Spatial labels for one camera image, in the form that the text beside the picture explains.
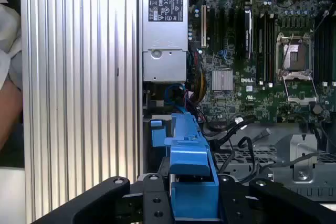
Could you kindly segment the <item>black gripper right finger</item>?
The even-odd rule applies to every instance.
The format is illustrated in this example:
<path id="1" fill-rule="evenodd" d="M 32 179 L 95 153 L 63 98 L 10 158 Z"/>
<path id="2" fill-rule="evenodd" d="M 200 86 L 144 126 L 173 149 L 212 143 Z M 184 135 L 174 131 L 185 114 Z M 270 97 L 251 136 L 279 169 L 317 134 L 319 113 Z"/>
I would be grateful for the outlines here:
<path id="1" fill-rule="evenodd" d="M 219 212 L 223 223 L 335 223 L 335 211 L 266 179 L 244 186 L 220 175 Z"/>

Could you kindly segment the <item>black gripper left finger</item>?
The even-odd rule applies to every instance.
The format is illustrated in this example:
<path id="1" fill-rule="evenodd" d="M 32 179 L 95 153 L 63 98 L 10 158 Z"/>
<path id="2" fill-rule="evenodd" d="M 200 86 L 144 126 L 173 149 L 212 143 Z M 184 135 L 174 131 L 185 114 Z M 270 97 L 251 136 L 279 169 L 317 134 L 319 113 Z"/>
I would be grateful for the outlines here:
<path id="1" fill-rule="evenodd" d="M 135 184 L 108 178 L 34 222 L 173 223 L 173 214 L 162 176 L 148 174 Z"/>

